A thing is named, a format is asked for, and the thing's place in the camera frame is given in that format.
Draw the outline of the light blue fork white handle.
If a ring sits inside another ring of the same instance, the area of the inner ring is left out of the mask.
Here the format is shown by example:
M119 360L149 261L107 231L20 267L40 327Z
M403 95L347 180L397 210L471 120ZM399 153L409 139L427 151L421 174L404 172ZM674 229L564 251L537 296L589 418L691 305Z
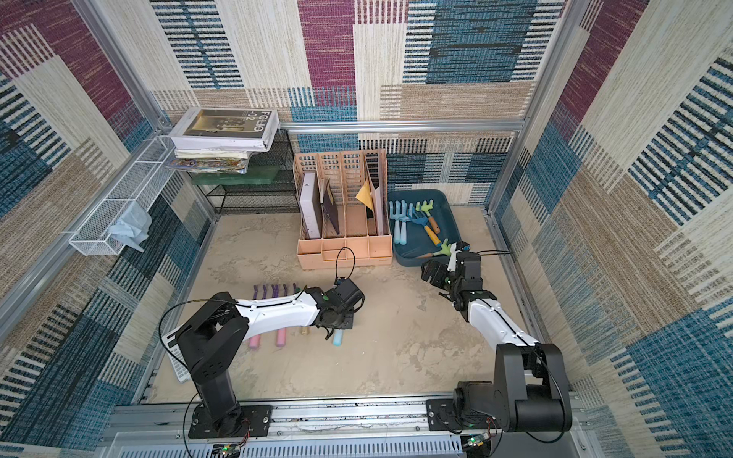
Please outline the light blue fork white handle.
M393 223L393 243L395 245L407 244L407 216L408 206L404 200L391 200L389 202L389 218Z

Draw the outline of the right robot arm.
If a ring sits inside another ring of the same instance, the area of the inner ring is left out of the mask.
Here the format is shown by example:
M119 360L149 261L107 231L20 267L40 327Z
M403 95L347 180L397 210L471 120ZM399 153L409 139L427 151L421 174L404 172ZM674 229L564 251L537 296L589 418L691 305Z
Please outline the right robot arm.
M573 416L561 351L522 330L483 287L481 256L461 251L451 261L425 261L421 277L442 290L494 351L494 379L460 382L441 420L461 427L485 420L502 431L528 435L570 431Z

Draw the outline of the purple rake pink handle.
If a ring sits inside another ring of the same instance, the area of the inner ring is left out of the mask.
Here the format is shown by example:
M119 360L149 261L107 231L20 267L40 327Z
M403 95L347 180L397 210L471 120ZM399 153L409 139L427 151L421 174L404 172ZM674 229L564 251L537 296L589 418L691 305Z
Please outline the purple rake pink handle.
M254 300L266 299L268 296L268 288L269 288L268 284L262 284L261 286L255 286L253 299ZM260 335L256 335L252 337L248 343L249 348L253 350L259 349L260 345L261 345L261 336Z
M287 284L272 284L272 297L278 298L281 296L287 296L288 295L288 285ZM277 331L277 337L276 337L276 346L277 347L285 347L286 346L286 337L287 337L287 329L281 328Z

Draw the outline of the lime fork wooden handle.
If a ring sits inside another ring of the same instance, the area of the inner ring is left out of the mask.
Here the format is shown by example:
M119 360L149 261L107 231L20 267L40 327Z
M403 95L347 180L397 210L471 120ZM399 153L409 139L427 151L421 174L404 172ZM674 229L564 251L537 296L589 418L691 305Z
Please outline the lime fork wooden handle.
M429 222L429 225L431 225L431 230L435 232L435 234L440 233L440 227L437 224L436 219L431 215L431 210L433 210L433 200L423 200L423 202L417 202L416 208L419 212L421 212Z

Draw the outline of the green rake wooden handle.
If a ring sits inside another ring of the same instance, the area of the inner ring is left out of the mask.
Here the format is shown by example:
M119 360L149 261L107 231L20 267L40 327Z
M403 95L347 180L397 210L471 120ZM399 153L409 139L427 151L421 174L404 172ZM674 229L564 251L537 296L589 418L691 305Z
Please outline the green rake wooden handle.
M301 291L301 288L299 288L299 286L297 286L297 284L295 282L292 285L293 285L293 291L295 293L299 293ZM300 333L303 336L307 336L309 334L309 327L308 326L302 326L300 328Z

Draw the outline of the teal plastic storage box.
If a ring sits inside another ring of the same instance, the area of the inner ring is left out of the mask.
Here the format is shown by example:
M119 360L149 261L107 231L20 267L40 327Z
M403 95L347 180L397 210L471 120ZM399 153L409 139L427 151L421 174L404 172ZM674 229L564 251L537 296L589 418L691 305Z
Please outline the teal plastic storage box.
M439 244L435 244L431 236L425 231L422 225L407 223L407 243L395 244L393 248L394 257L404 267L419 267L423 263L422 256L437 252L444 240L449 244L462 240L454 213L450 207L446 195L438 189L417 189L403 191L389 191L388 202L405 201L408 205L416 208L417 202L433 202L433 209L429 212L436 220L440 233L437 234Z

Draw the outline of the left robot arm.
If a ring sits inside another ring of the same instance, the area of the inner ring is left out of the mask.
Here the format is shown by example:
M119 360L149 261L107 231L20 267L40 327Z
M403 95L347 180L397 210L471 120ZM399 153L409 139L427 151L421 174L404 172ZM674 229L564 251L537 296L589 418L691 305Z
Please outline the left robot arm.
M202 405L195 409L186 439L263 437L270 406L245 408L235 394L229 368L250 339L291 327L316 327L331 338L351 329L366 295L349 279L329 290L306 287L284 297L236 300L220 292L204 300L184 324L158 339L172 361L188 373Z

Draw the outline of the lime cultivator wooden handle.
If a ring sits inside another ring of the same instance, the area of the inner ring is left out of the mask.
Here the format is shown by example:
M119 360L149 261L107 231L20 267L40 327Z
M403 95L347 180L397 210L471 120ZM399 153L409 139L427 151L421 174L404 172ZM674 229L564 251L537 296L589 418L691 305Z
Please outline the lime cultivator wooden handle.
M439 245L439 249L435 252L426 253L418 256L418 259L427 259L440 256L450 257L455 251L456 244L451 244L448 239L443 240L442 244Z

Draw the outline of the blue tool yellow handle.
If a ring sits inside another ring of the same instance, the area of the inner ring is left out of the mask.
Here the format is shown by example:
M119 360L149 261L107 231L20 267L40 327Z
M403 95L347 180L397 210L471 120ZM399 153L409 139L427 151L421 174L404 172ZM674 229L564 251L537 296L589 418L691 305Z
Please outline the blue tool yellow handle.
M437 234L431 230L431 225L429 225L428 219L421 212L417 212L415 209L412 209L410 212L410 219L413 223L421 226L426 231L426 234L434 245L441 244L441 240L439 240Z

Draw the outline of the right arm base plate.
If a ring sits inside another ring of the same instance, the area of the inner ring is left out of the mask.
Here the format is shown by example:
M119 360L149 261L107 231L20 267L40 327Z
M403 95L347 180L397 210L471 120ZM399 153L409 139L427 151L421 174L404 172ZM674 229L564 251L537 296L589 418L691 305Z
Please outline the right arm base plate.
M428 399L425 407L430 431L458 434L470 429L490 429L492 432L501 429L494 416L469 408L458 408L452 399Z

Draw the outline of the large light blue rake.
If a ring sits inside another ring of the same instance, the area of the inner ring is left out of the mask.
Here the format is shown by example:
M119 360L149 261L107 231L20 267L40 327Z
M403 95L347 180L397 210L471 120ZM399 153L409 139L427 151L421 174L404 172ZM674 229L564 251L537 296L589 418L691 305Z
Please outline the large light blue rake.
M333 344L339 347L343 343L344 330L337 329L333 334Z

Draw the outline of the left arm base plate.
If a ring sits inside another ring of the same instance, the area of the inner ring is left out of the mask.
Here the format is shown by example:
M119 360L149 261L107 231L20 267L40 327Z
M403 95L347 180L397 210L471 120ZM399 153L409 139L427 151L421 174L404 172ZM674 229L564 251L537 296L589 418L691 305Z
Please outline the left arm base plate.
M196 406L191 426L186 432L188 439L223 439L265 437L270 428L272 405L244 405L234 413L215 421L203 404Z

